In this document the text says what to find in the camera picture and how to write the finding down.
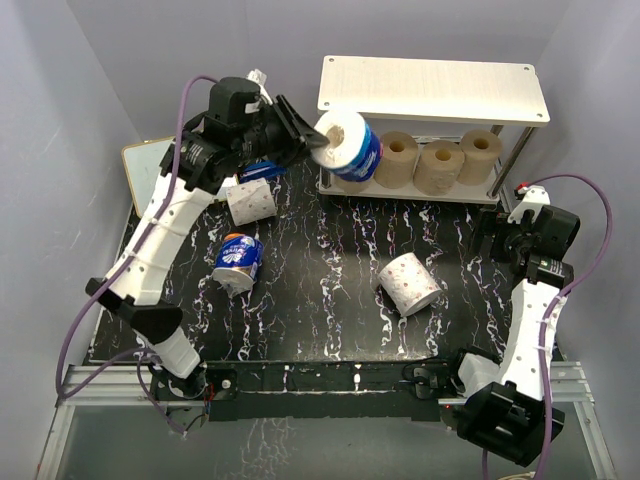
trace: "black table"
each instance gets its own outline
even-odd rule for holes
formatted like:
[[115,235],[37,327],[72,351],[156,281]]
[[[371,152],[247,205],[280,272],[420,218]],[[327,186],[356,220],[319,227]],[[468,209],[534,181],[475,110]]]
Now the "black table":
[[[205,360],[399,360],[470,344],[504,350],[511,278],[505,265],[467,254],[478,206],[324,197],[318,174],[308,163],[273,182],[277,217],[237,228],[226,204],[212,205],[186,238],[164,297],[183,309],[186,334]],[[124,242],[136,223],[132,211]],[[253,291],[230,299],[211,277],[231,232],[258,237],[265,253]],[[376,273],[408,252],[444,293],[401,319]],[[86,360],[136,345],[132,331],[103,312]]]

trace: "white toilet paper roll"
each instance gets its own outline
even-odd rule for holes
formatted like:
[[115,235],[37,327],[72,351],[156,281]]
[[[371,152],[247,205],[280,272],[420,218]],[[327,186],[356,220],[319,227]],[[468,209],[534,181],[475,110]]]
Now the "white toilet paper roll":
[[436,281],[413,253],[407,253],[390,262],[378,274],[378,279],[403,317],[413,315],[442,293]]
[[272,217],[277,212],[271,188],[264,178],[230,187],[227,203],[236,226]]

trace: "white shelf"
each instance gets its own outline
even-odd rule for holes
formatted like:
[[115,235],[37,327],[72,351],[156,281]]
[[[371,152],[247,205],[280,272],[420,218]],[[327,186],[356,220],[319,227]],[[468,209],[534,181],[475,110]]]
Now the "white shelf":
[[549,112],[532,65],[406,58],[324,58],[318,110],[365,117],[543,127]]
[[375,198],[396,198],[407,200],[424,200],[435,202],[456,202],[456,203],[479,203],[483,205],[495,205],[500,200],[499,198],[489,198],[487,192],[496,176],[492,171],[491,175],[486,182],[482,185],[475,187],[468,187],[456,182],[451,191],[446,195],[425,195],[416,187],[413,182],[405,185],[402,188],[385,188],[375,180],[369,184],[369,186],[359,193],[345,193],[344,190],[335,186],[333,181],[333,174],[331,175],[331,187],[324,188],[321,184],[318,184],[318,191],[323,195],[341,195],[349,197],[375,197]]

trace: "white wall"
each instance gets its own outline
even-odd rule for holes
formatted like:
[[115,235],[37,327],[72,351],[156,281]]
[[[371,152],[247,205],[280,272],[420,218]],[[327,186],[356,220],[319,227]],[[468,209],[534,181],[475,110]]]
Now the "white wall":
[[[260,68],[314,123],[322,58],[369,55],[535,63],[569,0],[68,0],[134,125],[171,134],[197,73]],[[207,105],[194,91],[190,113]],[[373,122],[374,128],[379,122]],[[403,124],[412,133],[425,128]],[[455,133],[442,130],[432,133]],[[453,127],[456,132],[464,127]]]
[[115,255],[131,202],[119,151],[138,136],[62,0],[3,2],[0,43],[0,477],[23,479],[84,285]]
[[[574,1],[537,72],[551,123],[532,139],[510,180],[574,172],[596,181],[613,206],[615,230],[604,262],[570,297],[559,326],[563,348],[581,360],[621,479],[638,478],[640,441],[640,3]],[[604,211],[576,180],[546,184],[552,202],[580,215],[568,260],[576,271],[595,256]]]

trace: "purple cable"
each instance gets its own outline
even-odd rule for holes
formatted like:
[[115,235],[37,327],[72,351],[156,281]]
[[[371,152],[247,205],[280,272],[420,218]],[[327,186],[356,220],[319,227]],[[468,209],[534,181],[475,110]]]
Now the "purple cable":
[[[215,78],[209,77],[208,75],[198,75],[197,77],[194,77],[191,80],[189,80],[187,84],[184,86],[184,89],[182,90],[182,97],[180,99],[180,109],[178,110],[178,122],[176,126],[176,140],[175,140],[175,147],[173,152],[173,163],[171,164],[171,179],[169,181],[169,189],[167,191],[167,196],[162,201],[162,204],[160,205],[158,212],[154,216],[156,220],[160,219],[162,214],[171,204],[171,199],[173,198],[173,190],[175,188],[176,179],[178,177],[178,167],[180,166],[180,149],[182,147],[182,126],[184,125],[184,112],[187,105],[187,97],[189,96],[189,90],[191,90],[191,87],[193,86],[193,84],[198,80],[209,80],[210,82],[217,83],[217,80]],[[149,225],[147,225],[147,227],[142,232],[142,235],[140,235],[140,238],[138,239],[133,249],[131,250],[132,253],[135,254],[140,250],[140,248],[142,247],[144,242],[147,240],[147,238],[149,237],[149,234],[151,233],[154,227],[155,227],[155,224],[153,223],[150,223]],[[78,329],[78,326],[80,326],[80,322],[82,322],[82,319],[85,317],[89,309],[98,301],[98,299],[102,296],[102,294],[106,292],[107,289],[118,279],[118,277],[120,277],[120,275],[122,275],[122,273],[129,267],[129,265],[131,265],[133,258],[134,257],[130,255],[124,260],[124,262],[122,262],[122,265],[120,265],[120,268],[118,268],[118,270],[116,270],[115,273],[111,275],[111,277],[109,277],[107,281],[102,284],[100,288],[98,288],[98,290],[89,298],[89,300],[87,300],[87,303],[85,303],[82,306],[82,308],[76,315],[76,318],[73,320],[73,323],[71,324],[71,327],[67,332],[67,336],[64,338],[64,341],[62,342],[62,347],[60,348],[60,355],[58,356],[58,365],[56,367],[56,392],[58,393],[58,400],[65,400],[75,395],[84,387],[86,387],[105,368],[113,365],[116,361],[123,358],[125,354],[128,353],[130,355],[131,353],[133,353],[132,350],[129,350],[127,352],[122,352],[121,354],[116,355],[112,359],[105,362],[98,370],[96,370],[91,375],[89,375],[83,382],[81,382],[71,392],[66,393],[64,391],[64,386],[62,384],[62,372],[64,371],[65,359],[67,358],[67,352],[69,351],[71,340],[73,339],[73,336],[75,335],[76,330]]]
[[578,180],[582,180],[584,183],[586,183],[591,188],[593,188],[593,190],[595,190],[595,192],[598,194],[598,196],[600,197],[600,200],[602,200],[602,203],[604,205],[604,209],[607,215],[607,228],[604,234],[604,240],[602,241],[602,246],[600,247],[600,251],[598,251],[598,255],[596,255],[596,258],[593,261],[593,263],[589,266],[589,268],[587,268],[582,273],[582,275],[580,275],[573,282],[571,282],[569,285],[567,285],[562,290],[560,290],[558,295],[556,295],[553,298],[553,300],[549,303],[549,306],[545,310],[544,316],[542,318],[543,322],[540,324],[540,334],[538,336],[538,341],[540,342],[540,347],[542,347],[542,349],[539,351],[539,358],[540,358],[540,370],[542,372],[542,385],[544,388],[545,417],[544,417],[544,440],[542,442],[542,450],[540,452],[540,460],[538,461],[536,474],[533,477],[534,480],[542,479],[542,475],[549,457],[549,453],[551,451],[552,399],[551,399],[551,380],[549,378],[549,370],[547,368],[547,361],[545,358],[546,356],[544,351],[545,334],[547,332],[547,324],[545,323],[545,321],[549,319],[549,317],[553,312],[553,309],[556,307],[560,299],[567,296],[569,293],[571,293],[571,290],[573,290],[575,287],[577,287],[582,282],[584,282],[587,279],[587,277],[589,277],[589,275],[591,275],[591,273],[595,270],[595,268],[600,264],[602,257],[604,257],[604,254],[606,253],[607,248],[609,247],[609,242],[611,241],[611,233],[613,231],[613,213],[611,211],[611,204],[609,203],[609,200],[607,199],[607,196],[605,195],[605,193],[602,191],[602,189],[598,185],[593,183],[588,178],[583,177],[582,175],[576,175],[573,173],[560,173],[556,175],[549,175],[548,177],[540,178],[535,182],[532,182],[531,184],[534,185],[539,182],[544,182],[545,180],[549,180],[551,178],[577,178]]

